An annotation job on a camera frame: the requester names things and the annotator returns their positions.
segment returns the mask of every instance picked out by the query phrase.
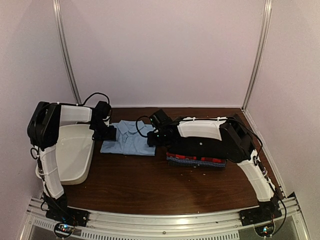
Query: vertical metal bar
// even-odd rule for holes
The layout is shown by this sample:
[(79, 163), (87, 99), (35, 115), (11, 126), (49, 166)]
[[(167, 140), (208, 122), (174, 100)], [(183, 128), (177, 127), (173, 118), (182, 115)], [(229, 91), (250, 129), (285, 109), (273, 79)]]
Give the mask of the vertical metal bar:
[(243, 102), (243, 106), (242, 106), (243, 111), (246, 111), (246, 109), (248, 107), (249, 100), (251, 98), (252, 91), (254, 89), (254, 85), (256, 83), (256, 79), (258, 76), (259, 67), (260, 67), (261, 60), (262, 60), (262, 54), (265, 49), (267, 36), (268, 36), (268, 32), (269, 32), (271, 12), (272, 12), (272, 0), (265, 0), (262, 26), (261, 26), (261, 32), (260, 32), (260, 39), (259, 39), (259, 44), (258, 44), (256, 56), (255, 56), (253, 70), (251, 73), (250, 83), (249, 83), (249, 86), (248, 86), (248, 89), (247, 89), (247, 92), (245, 95), (245, 99)]
[(56, 27), (58, 30), (58, 36), (60, 40), (60, 46), (61, 46), (61, 51), (62, 51), (62, 56), (63, 56), (63, 62), (65, 66), (65, 70), (70, 82), (70, 87), (73, 93), (73, 97), (76, 101), (77, 104), (81, 104), (81, 98), (80, 94), (77, 88), (74, 72), (72, 70), (71, 62), (70, 62), (70, 56), (67, 48), (67, 41), (66, 41), (66, 36), (65, 36), (65, 30), (64, 30), (64, 25), (63, 25), (63, 20), (62, 20), (62, 14), (61, 14), (61, 9), (60, 9), (60, 0), (52, 0), (53, 1), (53, 11), (54, 11), (54, 16), (55, 16), (55, 22), (56, 22)]

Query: white wall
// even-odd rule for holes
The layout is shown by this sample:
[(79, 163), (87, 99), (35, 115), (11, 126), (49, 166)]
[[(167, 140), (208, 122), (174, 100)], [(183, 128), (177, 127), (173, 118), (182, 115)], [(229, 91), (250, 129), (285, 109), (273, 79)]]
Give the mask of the white wall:
[(114, 107), (242, 106), (264, 4), (264, 0), (61, 1), (82, 100), (101, 91)]
[(17, 238), (31, 196), (41, 183), (27, 125), (39, 101), (74, 102), (51, 1), (0, 2), (0, 233)]
[(248, 111), (320, 239), (320, 1), (274, 0)]

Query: ventilation grille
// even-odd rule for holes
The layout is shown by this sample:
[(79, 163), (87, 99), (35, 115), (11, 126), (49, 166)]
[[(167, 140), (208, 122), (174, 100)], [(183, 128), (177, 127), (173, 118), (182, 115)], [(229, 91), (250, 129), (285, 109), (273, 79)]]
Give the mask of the ventilation grille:
[[(128, 238), (128, 237), (115, 237), (109, 234), (97, 233), (93, 231), (82, 230), (81, 237), (85, 240), (152, 240), (152, 238)], [(181, 238), (181, 237), (168, 237), (168, 239), (175, 240), (240, 240), (238, 231), (227, 233), (213, 234), (194, 238)]]
[(41, 227), (43, 229), (51, 230), (51, 231), (54, 230), (54, 226), (55, 226), (51, 222), (43, 220), (43, 219), (39, 219), (39, 218), (36, 218), (34, 220), (33, 225)]

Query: wooden table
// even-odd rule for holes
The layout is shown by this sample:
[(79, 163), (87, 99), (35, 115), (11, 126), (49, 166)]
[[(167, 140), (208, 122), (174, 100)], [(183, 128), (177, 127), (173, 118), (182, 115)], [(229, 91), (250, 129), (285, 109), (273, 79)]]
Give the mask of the wooden table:
[[(156, 110), (158, 108), (115, 108), (112, 122), (135, 121)], [(164, 108), (164, 111), (172, 118), (238, 114), (248, 124), (239, 108)], [(155, 156), (135, 156), (101, 154), (101, 145), (101, 142), (95, 143), (86, 181), (64, 186), (71, 207), (125, 214), (190, 214), (257, 205), (251, 184), (232, 162), (228, 161), (223, 169), (169, 166), (164, 147), (158, 147)], [(263, 152), (260, 158), (276, 183)]]

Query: white basin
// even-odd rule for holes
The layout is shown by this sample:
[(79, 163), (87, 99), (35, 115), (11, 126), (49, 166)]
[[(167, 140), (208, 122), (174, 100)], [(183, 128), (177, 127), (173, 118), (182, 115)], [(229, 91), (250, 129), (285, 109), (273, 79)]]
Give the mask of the white basin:
[[(88, 124), (59, 128), (55, 156), (62, 185), (81, 184), (87, 179), (94, 150), (93, 133)], [(38, 169), (35, 173), (40, 178)]]

